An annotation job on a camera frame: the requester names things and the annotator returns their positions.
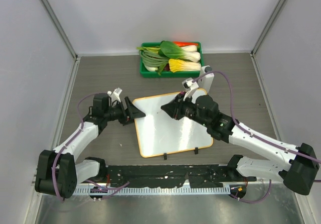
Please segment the white radish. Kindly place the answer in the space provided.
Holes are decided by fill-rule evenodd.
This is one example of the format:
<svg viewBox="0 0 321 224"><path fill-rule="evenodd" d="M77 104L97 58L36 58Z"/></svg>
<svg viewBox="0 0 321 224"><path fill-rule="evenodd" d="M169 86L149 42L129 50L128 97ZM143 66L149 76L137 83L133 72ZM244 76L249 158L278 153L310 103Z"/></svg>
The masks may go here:
<svg viewBox="0 0 321 224"><path fill-rule="evenodd" d="M150 67L150 66L145 66L146 70L149 72L156 72L158 70L157 67Z"/></svg>

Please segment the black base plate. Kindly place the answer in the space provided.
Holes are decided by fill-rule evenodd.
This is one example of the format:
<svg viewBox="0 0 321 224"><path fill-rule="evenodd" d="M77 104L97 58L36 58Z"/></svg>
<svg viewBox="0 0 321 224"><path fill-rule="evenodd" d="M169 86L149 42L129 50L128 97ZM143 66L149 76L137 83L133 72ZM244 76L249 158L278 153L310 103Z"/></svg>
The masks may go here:
<svg viewBox="0 0 321 224"><path fill-rule="evenodd" d="M102 176L91 177L94 182L109 180L111 187L128 188L180 188L185 181L190 188L222 187L224 182L253 181L244 177L235 168L209 165L109 165Z"/></svg>

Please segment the green bok choy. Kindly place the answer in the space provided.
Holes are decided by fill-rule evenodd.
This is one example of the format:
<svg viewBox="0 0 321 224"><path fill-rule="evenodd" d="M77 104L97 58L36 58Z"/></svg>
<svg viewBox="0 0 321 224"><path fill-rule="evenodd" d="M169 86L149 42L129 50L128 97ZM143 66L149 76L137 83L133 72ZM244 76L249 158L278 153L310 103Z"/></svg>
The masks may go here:
<svg viewBox="0 0 321 224"><path fill-rule="evenodd" d="M160 50L165 56L171 59L189 60L192 62L198 62L201 59L201 54L198 51L185 51L170 41L162 41L160 43Z"/></svg>

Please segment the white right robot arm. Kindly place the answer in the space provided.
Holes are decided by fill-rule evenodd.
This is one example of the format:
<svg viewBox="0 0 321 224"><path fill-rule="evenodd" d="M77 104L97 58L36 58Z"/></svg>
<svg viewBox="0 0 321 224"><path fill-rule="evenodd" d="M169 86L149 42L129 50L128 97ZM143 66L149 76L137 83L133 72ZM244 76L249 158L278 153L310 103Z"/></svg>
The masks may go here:
<svg viewBox="0 0 321 224"><path fill-rule="evenodd" d="M319 161L311 145L287 144L261 134L220 112L219 105L209 95L201 95L193 102L180 92L160 108L172 119L187 117L204 126L215 140L249 149L265 158L254 160L245 156L233 157L230 160L232 165L226 169L230 180L260 177L281 181L295 193L310 194L319 171Z"/></svg>

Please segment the orange-framed whiteboard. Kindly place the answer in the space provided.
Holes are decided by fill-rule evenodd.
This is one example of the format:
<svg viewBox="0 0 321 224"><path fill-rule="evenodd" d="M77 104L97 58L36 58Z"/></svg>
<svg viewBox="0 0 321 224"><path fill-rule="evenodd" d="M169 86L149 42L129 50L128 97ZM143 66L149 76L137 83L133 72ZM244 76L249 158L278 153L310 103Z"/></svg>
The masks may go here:
<svg viewBox="0 0 321 224"><path fill-rule="evenodd" d="M169 103L178 92L137 98L133 105L145 113L134 120L140 155L144 158L208 148L214 139L206 128L186 117L170 118L161 106Z"/></svg>

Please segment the green plastic tray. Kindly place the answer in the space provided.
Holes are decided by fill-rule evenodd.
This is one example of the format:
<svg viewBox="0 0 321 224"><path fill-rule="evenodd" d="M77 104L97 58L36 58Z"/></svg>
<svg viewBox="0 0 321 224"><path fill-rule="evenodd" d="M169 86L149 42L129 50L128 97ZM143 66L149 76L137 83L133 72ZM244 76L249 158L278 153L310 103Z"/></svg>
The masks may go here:
<svg viewBox="0 0 321 224"><path fill-rule="evenodd" d="M200 59L200 65L201 67L205 66L203 63L203 55L202 55L202 47L201 47L201 43L200 42L189 42L189 43L195 43L196 47L197 47L197 52L200 53L201 55L201 59ZM138 48L143 48L143 47L157 47L160 43L153 43L153 42L148 42L148 43L142 43L141 47ZM145 78L169 78L169 77L198 77L200 71L178 71L178 72L171 72L169 69L169 65L167 64L166 67L164 68L164 70L158 74L156 71L149 71L143 64L143 59L140 59L140 67L139 67L139 71L142 77Z"/></svg>

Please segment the orange carrot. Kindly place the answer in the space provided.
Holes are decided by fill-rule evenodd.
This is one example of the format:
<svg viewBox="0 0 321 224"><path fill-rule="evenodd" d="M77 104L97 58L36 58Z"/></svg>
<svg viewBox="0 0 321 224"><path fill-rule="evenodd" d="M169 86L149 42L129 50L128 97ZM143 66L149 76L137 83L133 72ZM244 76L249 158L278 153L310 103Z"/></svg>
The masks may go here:
<svg viewBox="0 0 321 224"><path fill-rule="evenodd" d="M198 43L195 42L178 42L178 41L173 41L173 43L175 43L176 45L178 45L179 47L184 47L184 46L198 46Z"/></svg>

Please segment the yellow-leaf cabbage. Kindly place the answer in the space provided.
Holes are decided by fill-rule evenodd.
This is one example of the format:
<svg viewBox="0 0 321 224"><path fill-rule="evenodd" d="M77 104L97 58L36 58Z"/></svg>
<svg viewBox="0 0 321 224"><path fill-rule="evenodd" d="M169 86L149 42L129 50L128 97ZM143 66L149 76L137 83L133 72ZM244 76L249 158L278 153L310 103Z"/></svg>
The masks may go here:
<svg viewBox="0 0 321 224"><path fill-rule="evenodd" d="M169 67L171 72L182 72L182 71L200 71L201 64L198 62L184 61L180 59L170 59Z"/></svg>

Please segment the green long beans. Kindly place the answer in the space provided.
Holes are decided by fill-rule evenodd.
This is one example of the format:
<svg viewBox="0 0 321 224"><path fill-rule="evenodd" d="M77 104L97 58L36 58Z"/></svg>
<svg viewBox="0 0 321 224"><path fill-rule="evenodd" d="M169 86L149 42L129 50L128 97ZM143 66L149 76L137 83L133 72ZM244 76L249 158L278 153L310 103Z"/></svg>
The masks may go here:
<svg viewBox="0 0 321 224"><path fill-rule="evenodd" d="M160 47L137 47L137 50L143 64L148 67L160 67L169 62L168 57L159 53Z"/></svg>

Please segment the white plastic bottle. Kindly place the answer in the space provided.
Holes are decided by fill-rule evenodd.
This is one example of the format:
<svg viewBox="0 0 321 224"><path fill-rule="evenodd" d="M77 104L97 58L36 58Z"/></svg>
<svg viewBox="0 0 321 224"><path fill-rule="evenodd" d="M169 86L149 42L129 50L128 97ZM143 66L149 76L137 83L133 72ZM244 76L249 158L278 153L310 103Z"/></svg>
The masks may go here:
<svg viewBox="0 0 321 224"><path fill-rule="evenodd" d="M211 66L207 65L207 66L203 66L201 67L201 71L200 71L200 77L202 75L204 75L205 73L211 72L213 69ZM209 93L210 88L212 86L214 80L214 73L209 73L206 74L205 76L203 76L202 78L200 78L198 80L198 86L199 88L204 89L207 93Z"/></svg>

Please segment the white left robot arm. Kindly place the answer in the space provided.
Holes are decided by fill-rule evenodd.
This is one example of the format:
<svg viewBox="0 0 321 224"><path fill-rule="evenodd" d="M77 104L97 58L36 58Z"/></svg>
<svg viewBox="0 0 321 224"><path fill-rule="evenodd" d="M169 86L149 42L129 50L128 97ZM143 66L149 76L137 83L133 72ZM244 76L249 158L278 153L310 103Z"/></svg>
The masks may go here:
<svg viewBox="0 0 321 224"><path fill-rule="evenodd" d="M88 114L81 117L75 132L52 150L43 150L38 158L35 191L56 196L63 201L70 198L78 184L87 180L102 183L107 177L105 160L88 157L77 164L85 148L112 121L128 125L145 113L133 105L128 97L122 102L117 90L92 94L93 104Z"/></svg>

